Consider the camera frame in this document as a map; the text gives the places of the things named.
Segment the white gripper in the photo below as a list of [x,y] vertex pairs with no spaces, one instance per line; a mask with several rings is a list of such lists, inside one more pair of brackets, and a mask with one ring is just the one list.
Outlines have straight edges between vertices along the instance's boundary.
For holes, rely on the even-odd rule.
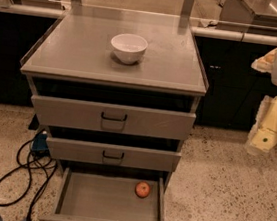
[[[272,73],[277,49],[252,62],[251,67],[258,72]],[[251,155],[268,153],[277,145],[277,96],[265,96],[257,111],[255,124],[248,134],[245,148]]]

